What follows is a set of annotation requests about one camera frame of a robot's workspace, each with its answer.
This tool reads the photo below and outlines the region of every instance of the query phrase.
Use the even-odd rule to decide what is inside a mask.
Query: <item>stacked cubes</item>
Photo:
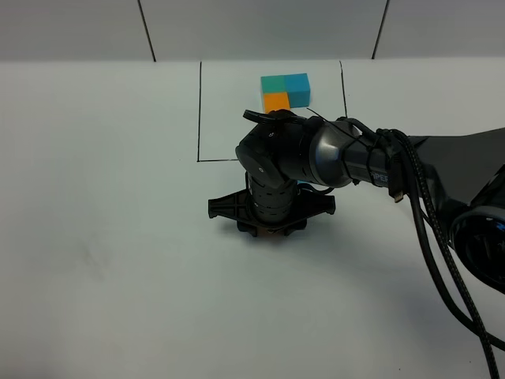
[[[261,77],[261,92],[265,113],[279,109],[308,107],[309,77],[306,73]]]

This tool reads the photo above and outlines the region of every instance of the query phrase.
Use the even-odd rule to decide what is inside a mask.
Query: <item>black line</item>
[[[347,117],[347,101],[346,101],[346,86],[344,85],[344,69],[342,67],[342,61],[340,62],[340,79],[342,81],[342,97],[344,98],[344,111]]]
[[[196,150],[196,161],[200,162],[200,125],[202,119],[202,61],[200,61],[200,93],[198,95],[198,148]]]
[[[199,160],[198,163],[200,162],[237,162],[238,159],[203,159]]]
[[[376,45],[373,47],[372,59],[376,58],[377,47],[379,46],[380,36],[382,35],[382,28],[384,26],[384,21],[386,20],[386,14],[388,8],[389,8],[389,0],[386,0],[386,6],[384,7],[384,14],[382,15],[382,21],[380,22],[379,34],[377,34]]]
[[[137,4],[139,5],[140,15],[142,16],[142,22],[144,23],[145,35],[148,38],[149,48],[151,49],[152,60],[156,62],[155,51],[152,48],[151,36],[149,35],[148,24],[145,22],[144,10],[142,9],[142,4],[140,4],[140,0],[137,0]]]

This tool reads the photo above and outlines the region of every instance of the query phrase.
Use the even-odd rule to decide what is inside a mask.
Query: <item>blue cube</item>
[[[310,104],[309,77],[306,73],[285,75],[286,91],[292,108],[308,107]]]

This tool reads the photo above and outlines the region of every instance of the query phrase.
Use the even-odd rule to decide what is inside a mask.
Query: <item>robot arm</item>
[[[481,338],[490,374],[498,377],[490,342],[502,350],[505,342],[485,331],[447,245],[479,280],[505,294],[505,128],[463,137],[407,137],[397,130],[372,132],[352,118],[329,122],[290,111],[246,111],[244,117],[257,123],[235,150],[246,188],[210,200],[209,216],[236,220],[239,231],[253,236],[262,230],[289,235],[304,229],[308,218],[335,211],[327,191],[300,182],[331,188],[369,182],[388,188],[396,202],[410,195],[437,290]],[[419,197],[471,320],[454,304],[436,267]]]

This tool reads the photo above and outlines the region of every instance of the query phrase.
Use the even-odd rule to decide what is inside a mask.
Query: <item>orange cube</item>
[[[290,99],[287,92],[279,93],[264,93],[263,94],[263,107],[265,113],[270,111],[278,111],[279,109],[290,109]]]

